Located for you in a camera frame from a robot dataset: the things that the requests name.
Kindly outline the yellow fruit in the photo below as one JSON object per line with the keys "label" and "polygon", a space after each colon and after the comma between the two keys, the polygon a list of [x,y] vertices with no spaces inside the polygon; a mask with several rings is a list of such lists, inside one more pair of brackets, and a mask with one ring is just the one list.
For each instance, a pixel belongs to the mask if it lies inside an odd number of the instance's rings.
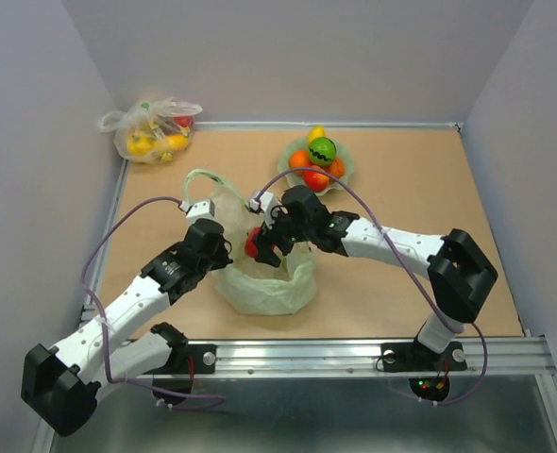
{"label": "yellow fruit", "polygon": [[314,126],[308,133],[307,143],[311,144],[314,140],[318,138],[324,138],[326,136],[326,131],[323,126]]}

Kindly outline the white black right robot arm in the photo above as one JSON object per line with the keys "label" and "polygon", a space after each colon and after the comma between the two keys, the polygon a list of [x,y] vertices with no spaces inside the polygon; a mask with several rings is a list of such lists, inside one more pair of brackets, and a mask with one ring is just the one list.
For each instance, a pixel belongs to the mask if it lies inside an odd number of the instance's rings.
{"label": "white black right robot arm", "polygon": [[431,313],[411,345],[411,357],[422,368],[440,362],[450,342],[473,324],[498,279],[498,271],[464,230],[424,235],[380,226],[370,217],[329,210],[310,189],[294,186],[281,197],[257,192],[247,203],[263,215],[254,233],[255,261],[276,267],[296,244],[311,243],[325,253],[370,259],[402,267],[415,284],[426,279],[421,293]]}

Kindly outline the orange fruit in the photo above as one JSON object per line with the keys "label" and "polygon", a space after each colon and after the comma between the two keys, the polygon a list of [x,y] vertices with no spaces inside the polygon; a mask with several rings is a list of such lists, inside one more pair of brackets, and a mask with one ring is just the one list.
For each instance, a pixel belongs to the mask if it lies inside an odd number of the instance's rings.
{"label": "orange fruit", "polygon": [[310,161],[308,150],[300,149],[295,151],[291,157],[288,159],[288,164],[290,169],[295,169],[297,174],[302,174],[305,168],[312,165]]}
{"label": "orange fruit", "polygon": [[331,164],[325,167],[325,171],[339,179],[345,174],[346,167],[340,158],[336,158]]}

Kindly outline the green vegetable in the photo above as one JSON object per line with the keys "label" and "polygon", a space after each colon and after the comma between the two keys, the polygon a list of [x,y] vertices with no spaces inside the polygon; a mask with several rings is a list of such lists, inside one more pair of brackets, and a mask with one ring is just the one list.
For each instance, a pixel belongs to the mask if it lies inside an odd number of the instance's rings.
{"label": "green vegetable", "polygon": [[336,159],[335,143],[327,137],[318,137],[308,144],[308,157],[312,164],[325,167]]}

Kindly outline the red tomato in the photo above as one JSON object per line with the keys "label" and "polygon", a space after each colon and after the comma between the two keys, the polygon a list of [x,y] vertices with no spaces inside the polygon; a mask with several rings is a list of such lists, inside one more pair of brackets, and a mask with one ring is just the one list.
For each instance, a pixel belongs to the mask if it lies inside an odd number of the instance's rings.
{"label": "red tomato", "polygon": [[331,179],[327,175],[313,170],[304,171],[302,178],[305,185],[315,193],[323,192],[331,182]]}

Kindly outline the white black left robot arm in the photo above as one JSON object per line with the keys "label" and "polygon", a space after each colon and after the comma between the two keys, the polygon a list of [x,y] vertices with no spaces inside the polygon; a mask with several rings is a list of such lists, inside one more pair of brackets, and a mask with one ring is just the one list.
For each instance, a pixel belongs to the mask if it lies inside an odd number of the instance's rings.
{"label": "white black left robot arm", "polygon": [[140,340],[128,339],[141,325],[192,291],[211,271],[232,263],[224,229],[199,218],[183,241],[163,250],[122,293],[88,323],[50,347],[36,344],[25,355],[21,398],[58,436],[78,431],[114,384],[162,368],[179,370],[188,341],[168,323]]}

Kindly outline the green avocado print plastic bag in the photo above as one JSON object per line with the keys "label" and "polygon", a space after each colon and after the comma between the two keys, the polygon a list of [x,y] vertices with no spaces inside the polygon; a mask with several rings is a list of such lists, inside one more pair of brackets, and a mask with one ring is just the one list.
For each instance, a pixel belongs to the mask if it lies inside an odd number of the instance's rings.
{"label": "green avocado print plastic bag", "polygon": [[229,180],[204,169],[194,169],[185,177],[182,192],[187,202],[194,202],[189,189],[199,176],[213,182],[214,218],[231,244],[233,263],[212,273],[216,292],[247,315],[290,315],[308,305],[317,291],[312,249],[306,243],[296,244],[277,268],[255,262],[246,255],[245,243],[249,233],[262,224],[262,217],[246,209],[245,197]]}

